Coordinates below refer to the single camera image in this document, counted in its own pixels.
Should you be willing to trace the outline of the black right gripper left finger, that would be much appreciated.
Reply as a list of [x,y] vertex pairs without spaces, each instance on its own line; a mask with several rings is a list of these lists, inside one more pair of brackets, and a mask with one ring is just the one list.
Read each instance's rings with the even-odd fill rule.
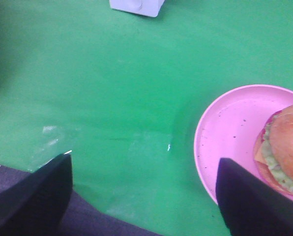
[[60,154],[0,193],[0,236],[53,236],[73,185],[70,154]]

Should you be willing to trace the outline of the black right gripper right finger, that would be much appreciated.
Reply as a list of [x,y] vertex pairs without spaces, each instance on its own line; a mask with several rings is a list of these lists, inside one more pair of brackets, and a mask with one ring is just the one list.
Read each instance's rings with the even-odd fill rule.
[[293,201],[229,158],[221,158],[216,199],[233,236],[293,236]]

